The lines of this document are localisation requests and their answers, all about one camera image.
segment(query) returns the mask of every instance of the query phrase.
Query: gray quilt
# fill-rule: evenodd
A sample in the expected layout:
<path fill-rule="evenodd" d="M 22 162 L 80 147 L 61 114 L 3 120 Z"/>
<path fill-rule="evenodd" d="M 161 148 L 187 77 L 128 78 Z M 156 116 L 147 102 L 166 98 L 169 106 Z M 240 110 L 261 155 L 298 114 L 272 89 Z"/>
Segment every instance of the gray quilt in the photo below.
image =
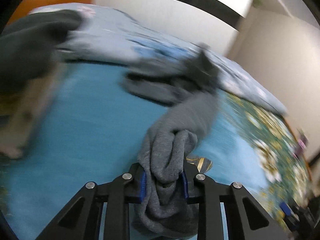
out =
<path fill-rule="evenodd" d="M 65 59 L 83 59 L 131 65 L 141 57 L 164 55 L 177 61 L 191 57 L 198 46 L 171 35 L 142 26 L 119 10 L 97 5 L 66 3 L 44 6 L 31 13 L 72 9 L 81 12 L 86 23 L 71 32 L 69 40 L 59 46 Z M 285 114 L 285 106 L 252 78 L 243 68 L 212 51 L 207 57 L 220 68 L 219 87 L 247 99 L 275 114 Z"/>

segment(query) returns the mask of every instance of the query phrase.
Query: blue mattress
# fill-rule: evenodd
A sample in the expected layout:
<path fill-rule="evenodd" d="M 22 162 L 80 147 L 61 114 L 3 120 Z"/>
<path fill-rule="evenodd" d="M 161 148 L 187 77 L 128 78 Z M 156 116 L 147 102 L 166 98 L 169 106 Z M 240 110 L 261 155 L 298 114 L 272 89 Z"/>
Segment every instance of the blue mattress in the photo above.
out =
<path fill-rule="evenodd" d="M 167 109 L 125 92 L 119 85 L 125 71 L 119 65 L 68 64 L 26 156 L 6 167 L 6 217 L 20 240 L 35 239 L 86 182 L 110 182 L 137 161 L 146 130 Z M 219 95 L 222 102 L 228 97 L 222 90 Z M 237 117 L 232 121 L 224 112 L 194 154 L 212 160 L 207 174 L 217 182 L 240 181 L 258 196 L 270 181 L 252 144 L 239 135 Z M 132 229 L 131 239 L 147 238 Z"/>

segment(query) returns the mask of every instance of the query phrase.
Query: bed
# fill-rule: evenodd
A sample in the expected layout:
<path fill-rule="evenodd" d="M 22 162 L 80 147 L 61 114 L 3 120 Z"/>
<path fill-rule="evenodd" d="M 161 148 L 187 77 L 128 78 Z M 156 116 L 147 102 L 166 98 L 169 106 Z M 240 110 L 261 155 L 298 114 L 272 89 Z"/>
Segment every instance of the bed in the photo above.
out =
<path fill-rule="evenodd" d="M 125 92 L 119 83 L 127 67 L 156 54 L 177 60 L 197 47 L 111 8 L 72 3 L 32 13 L 61 9 L 87 18 L 58 47 L 68 61 L 61 87 L 24 157 L 0 159 L 0 208 L 21 240 L 35 239 L 86 182 L 112 181 L 137 161 L 147 129 L 168 108 Z M 219 112 L 188 161 L 219 183 L 241 182 L 287 230 L 279 204 L 303 204 L 309 178 L 305 162 L 293 156 L 297 142 L 281 117 L 285 107 L 236 63 L 208 57 L 221 72 Z M 131 239 L 149 238 L 131 228 Z"/>

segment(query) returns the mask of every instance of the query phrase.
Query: beige wall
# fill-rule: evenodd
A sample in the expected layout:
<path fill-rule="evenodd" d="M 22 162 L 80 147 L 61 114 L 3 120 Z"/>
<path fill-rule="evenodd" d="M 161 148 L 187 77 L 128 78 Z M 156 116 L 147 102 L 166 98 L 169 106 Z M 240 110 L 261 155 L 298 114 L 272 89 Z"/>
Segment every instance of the beige wall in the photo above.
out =
<path fill-rule="evenodd" d="M 320 148 L 320 30 L 270 11 L 255 14 L 232 59 L 283 102 L 307 132 L 309 159 Z"/>

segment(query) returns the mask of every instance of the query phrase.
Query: triangular cutout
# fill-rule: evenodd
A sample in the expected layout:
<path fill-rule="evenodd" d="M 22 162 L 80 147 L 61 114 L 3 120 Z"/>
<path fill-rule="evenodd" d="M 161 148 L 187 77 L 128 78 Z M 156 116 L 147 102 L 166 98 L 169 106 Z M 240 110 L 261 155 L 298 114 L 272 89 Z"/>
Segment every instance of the triangular cutout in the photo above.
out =
<path fill-rule="evenodd" d="M 59 221 L 58 225 L 69 229 L 75 228 L 84 205 L 84 200 L 84 197 L 79 198 Z"/>
<path fill-rule="evenodd" d="M 269 225 L 269 221 L 260 213 L 260 211 L 249 198 L 243 198 L 242 202 L 251 230 L 265 228 Z"/>

